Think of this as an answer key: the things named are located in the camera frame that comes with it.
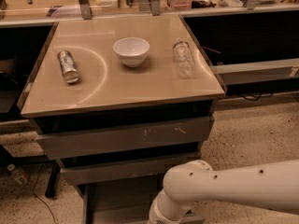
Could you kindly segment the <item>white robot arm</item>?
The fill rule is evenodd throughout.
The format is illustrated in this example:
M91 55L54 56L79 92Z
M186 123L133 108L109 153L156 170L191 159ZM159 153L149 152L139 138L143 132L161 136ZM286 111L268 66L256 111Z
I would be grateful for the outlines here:
M201 160L169 169L150 224L179 224L196 203L221 201L279 212L299 210L299 160L215 171Z

